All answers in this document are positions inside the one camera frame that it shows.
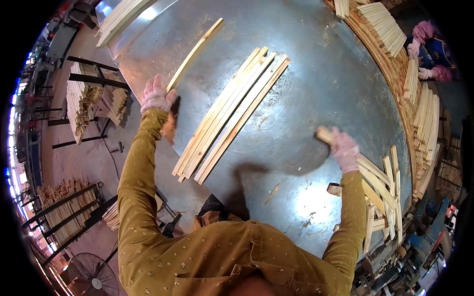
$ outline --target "pink glove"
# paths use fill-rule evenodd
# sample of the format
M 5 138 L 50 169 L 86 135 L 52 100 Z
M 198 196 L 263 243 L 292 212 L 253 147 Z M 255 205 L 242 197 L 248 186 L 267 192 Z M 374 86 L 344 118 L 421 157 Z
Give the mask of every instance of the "pink glove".
M 332 128 L 332 134 L 334 140 L 331 146 L 331 153 L 339 163 L 342 173 L 359 171 L 359 166 L 357 165 L 357 158 L 360 155 L 359 146 L 348 134 L 340 133 L 337 127 Z
M 170 92 L 164 97 L 164 92 L 161 87 L 161 76 L 157 74 L 155 78 L 150 78 L 146 83 L 145 90 L 143 91 L 142 107 L 140 109 L 141 114 L 151 108 L 162 109 L 166 112 L 170 112 L 171 105 L 176 97 L 176 90 L 170 90 Z
M 428 79 L 428 78 L 434 78 L 435 75 L 432 70 L 426 69 L 426 68 L 418 68 L 418 78 L 419 79 Z
M 413 39 L 412 43 L 408 44 L 408 59 L 412 60 L 419 55 L 419 42 L 416 39 Z

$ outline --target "electric fan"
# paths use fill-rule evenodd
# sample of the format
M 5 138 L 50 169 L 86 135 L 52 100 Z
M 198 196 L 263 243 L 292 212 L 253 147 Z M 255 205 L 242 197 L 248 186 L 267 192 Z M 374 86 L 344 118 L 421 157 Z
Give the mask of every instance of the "electric fan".
M 118 296 L 119 282 L 107 262 L 91 253 L 79 253 L 67 268 L 73 290 L 82 296 Z

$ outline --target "shirt sleeve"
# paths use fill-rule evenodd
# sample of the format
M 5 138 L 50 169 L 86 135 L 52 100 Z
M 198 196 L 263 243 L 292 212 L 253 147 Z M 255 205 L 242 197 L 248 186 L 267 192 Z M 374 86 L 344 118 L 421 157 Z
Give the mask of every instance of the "shirt sleeve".
M 425 40 L 433 38 L 435 28 L 428 21 L 421 21 L 413 28 L 413 39 L 420 44 L 425 44 Z
M 431 70 L 433 71 L 436 81 L 448 82 L 453 80 L 453 73 L 448 67 L 445 67 L 443 65 L 436 65 L 431 68 Z
M 163 110 L 144 112 L 137 135 L 118 185 L 118 269 L 123 287 L 133 281 L 137 266 L 150 264 L 169 245 L 156 225 L 155 149 L 168 114 Z
M 344 174 L 341 187 L 341 224 L 329 240 L 322 259 L 335 266 L 350 287 L 367 220 L 362 175 L 358 171 Z

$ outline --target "blue machine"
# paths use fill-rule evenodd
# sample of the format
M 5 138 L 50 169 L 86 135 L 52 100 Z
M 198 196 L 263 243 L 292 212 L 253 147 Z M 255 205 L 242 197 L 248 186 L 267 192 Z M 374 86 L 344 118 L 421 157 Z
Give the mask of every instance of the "blue machine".
M 431 205 L 429 204 L 429 200 L 426 198 L 425 200 L 421 200 L 421 204 L 418 207 L 418 210 L 415 214 L 415 219 L 419 219 L 421 221 L 421 217 L 425 212 L 425 209 L 428 209 Z M 408 238 L 408 244 L 412 246 L 417 252 L 418 255 L 415 260 L 415 266 L 420 267 L 425 262 L 426 258 L 430 253 L 433 251 L 433 247 L 436 241 L 439 238 L 439 235 L 444 230 L 445 224 L 445 216 L 447 207 L 449 206 L 449 198 L 445 197 L 443 203 L 441 204 L 441 208 L 436 215 L 436 218 L 433 221 L 433 224 L 429 226 L 426 233 L 422 236 L 418 236 L 415 233 L 412 233 Z

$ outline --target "round metal table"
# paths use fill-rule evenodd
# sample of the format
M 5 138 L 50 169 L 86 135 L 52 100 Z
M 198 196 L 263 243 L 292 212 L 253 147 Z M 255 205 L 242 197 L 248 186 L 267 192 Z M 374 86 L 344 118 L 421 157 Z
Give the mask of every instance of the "round metal table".
M 99 20 L 117 3 L 103 0 L 96 8 Z M 411 193 L 411 168 L 393 96 L 364 45 L 322 1 L 158 0 L 109 44 L 135 96 L 156 73 L 169 82 L 219 17 L 224 27 L 177 88 L 182 99 L 173 148 L 179 155 L 256 47 L 268 46 L 277 58 L 287 54 L 291 63 L 205 186 L 238 215 L 271 224 L 321 256 L 340 222 L 341 200 L 326 188 L 339 183 L 341 172 L 314 132 L 319 125 L 339 126 L 382 169 L 382 157 L 397 146 L 403 208 Z M 264 205 L 276 184 L 279 190 Z M 372 246 L 381 238 L 382 232 L 374 233 Z

